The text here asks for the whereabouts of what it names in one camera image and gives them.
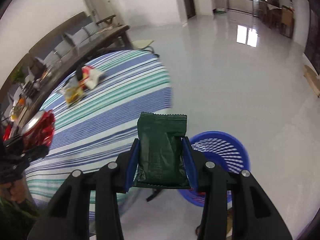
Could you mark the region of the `person's left hand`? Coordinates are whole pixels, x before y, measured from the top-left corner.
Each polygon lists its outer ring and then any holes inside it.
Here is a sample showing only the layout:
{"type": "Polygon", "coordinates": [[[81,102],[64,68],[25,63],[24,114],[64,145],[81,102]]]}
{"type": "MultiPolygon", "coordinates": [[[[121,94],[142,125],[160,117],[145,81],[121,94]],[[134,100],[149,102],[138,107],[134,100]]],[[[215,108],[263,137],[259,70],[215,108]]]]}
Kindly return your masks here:
{"type": "Polygon", "coordinates": [[[1,184],[1,197],[18,204],[33,201],[25,177],[12,183],[1,184]]]}

